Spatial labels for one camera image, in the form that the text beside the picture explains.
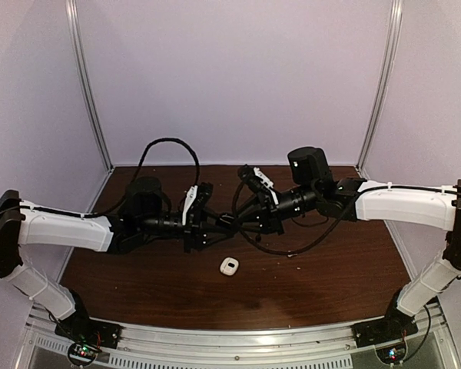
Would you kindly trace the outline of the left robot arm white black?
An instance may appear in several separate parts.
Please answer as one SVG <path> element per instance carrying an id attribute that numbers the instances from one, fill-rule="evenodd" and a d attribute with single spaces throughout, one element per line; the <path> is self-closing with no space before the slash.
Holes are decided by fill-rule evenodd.
<path id="1" fill-rule="evenodd" d="M 85 248 L 106 254 L 127 254 L 159 239 L 178 239 L 184 250 L 202 250 L 234 236 L 232 222 L 208 209 L 213 186 L 190 187 L 180 211 L 171 203 L 155 177 L 133 180 L 114 214 L 81 214 L 39 207 L 7 190 L 0 198 L 0 279 L 42 304 L 60 328 L 78 341 L 95 335 L 80 297 L 51 281 L 21 257 L 27 244 Z"/>

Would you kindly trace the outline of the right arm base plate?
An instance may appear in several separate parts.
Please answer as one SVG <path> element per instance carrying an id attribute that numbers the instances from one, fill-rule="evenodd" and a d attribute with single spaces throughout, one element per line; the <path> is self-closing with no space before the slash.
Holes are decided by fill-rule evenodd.
<path id="1" fill-rule="evenodd" d="M 419 331 L 411 318 L 406 320 L 393 317 L 362 321 L 354 324 L 351 329 L 357 347 L 402 340 L 403 337 L 416 334 Z"/>

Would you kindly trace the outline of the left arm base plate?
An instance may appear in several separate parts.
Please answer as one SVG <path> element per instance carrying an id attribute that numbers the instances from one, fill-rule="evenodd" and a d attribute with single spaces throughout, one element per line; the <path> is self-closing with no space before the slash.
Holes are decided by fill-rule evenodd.
<path id="1" fill-rule="evenodd" d="M 93 319 L 68 318 L 55 323 L 55 333 L 93 348 L 118 347 L 121 325 Z"/>

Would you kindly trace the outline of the black earbud charging case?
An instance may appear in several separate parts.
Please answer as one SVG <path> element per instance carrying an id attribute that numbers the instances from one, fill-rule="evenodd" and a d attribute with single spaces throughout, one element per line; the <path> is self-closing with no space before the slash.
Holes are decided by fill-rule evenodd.
<path id="1" fill-rule="evenodd" d="M 218 224 L 222 227 L 232 228 L 236 223 L 232 214 L 223 213 L 218 218 Z"/>

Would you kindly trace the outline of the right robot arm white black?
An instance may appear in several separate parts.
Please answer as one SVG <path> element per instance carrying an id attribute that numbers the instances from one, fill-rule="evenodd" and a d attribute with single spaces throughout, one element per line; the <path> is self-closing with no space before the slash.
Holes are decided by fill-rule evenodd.
<path id="1" fill-rule="evenodd" d="M 461 180 L 454 186 L 420 187 L 364 178 L 334 181 L 321 148 L 302 147 L 288 156 L 295 188 L 279 192 L 260 169 L 242 166 L 239 186 L 253 192 L 242 205 L 232 205 L 232 227 L 243 236 L 248 223 L 258 234 L 283 233 L 283 221 L 308 211 L 340 221 L 399 221 L 446 232 L 446 246 L 417 277 L 393 297 L 379 322 L 383 338 L 404 331 L 424 305 L 461 278 Z"/>

